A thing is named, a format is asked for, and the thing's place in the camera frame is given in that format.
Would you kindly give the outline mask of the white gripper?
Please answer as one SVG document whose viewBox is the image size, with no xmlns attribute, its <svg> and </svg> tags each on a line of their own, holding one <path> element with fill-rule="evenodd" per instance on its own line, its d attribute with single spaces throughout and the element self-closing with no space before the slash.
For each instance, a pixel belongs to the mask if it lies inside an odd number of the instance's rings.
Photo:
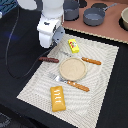
<svg viewBox="0 0 128 128">
<path fill-rule="evenodd" d="M 47 19 L 42 16 L 37 25 L 40 45 L 49 48 L 53 43 L 59 43 L 65 34 L 60 19 Z"/>
</svg>

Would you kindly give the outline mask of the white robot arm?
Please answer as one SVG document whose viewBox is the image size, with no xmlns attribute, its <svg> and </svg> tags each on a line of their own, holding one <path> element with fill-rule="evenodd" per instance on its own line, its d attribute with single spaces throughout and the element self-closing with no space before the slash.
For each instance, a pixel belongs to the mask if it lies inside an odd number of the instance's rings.
<svg viewBox="0 0 128 128">
<path fill-rule="evenodd" d="M 64 0 L 17 0 L 21 8 L 38 10 L 41 17 L 37 25 L 40 45 L 49 48 L 53 42 L 59 43 L 64 34 Z"/>
</svg>

